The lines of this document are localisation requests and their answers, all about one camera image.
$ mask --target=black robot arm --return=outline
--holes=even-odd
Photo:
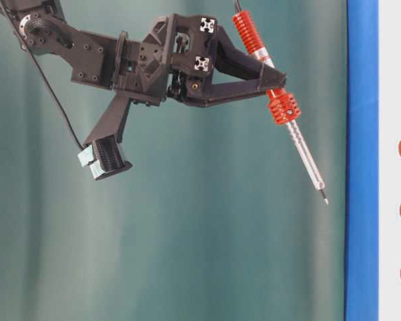
[[[126,32],[116,39],[74,29],[59,0],[0,4],[22,49],[60,56],[73,68],[73,82],[116,92],[79,155],[96,180],[132,167],[120,150],[131,103],[159,106],[169,97],[209,107],[285,86],[285,74],[235,48],[213,17],[162,17],[144,40],[133,41]],[[215,70],[240,81],[214,84]]]

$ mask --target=soldering iron tip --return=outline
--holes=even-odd
[[[322,194],[323,200],[325,201],[325,204],[329,205],[329,201],[327,198],[327,195],[325,195],[325,192],[323,191],[323,189],[319,190]]]

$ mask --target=red soldering iron handle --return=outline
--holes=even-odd
[[[233,16],[233,22],[247,48],[248,54],[268,66],[275,67],[249,11],[237,13]],[[270,98],[269,110],[276,124],[286,124],[300,117],[301,110],[294,95],[288,93],[285,88],[269,90],[267,94]]]

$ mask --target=teal backdrop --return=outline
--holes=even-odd
[[[212,15],[243,49],[231,0],[61,3],[77,29],[136,40],[160,15]],[[346,2],[243,5],[288,73],[330,206],[266,97],[133,106],[134,168],[95,183],[0,16],[0,321],[344,319]],[[85,138],[113,93],[39,60]]]

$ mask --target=blue stripe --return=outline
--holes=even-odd
[[[346,321],[378,320],[378,0],[348,0]]]

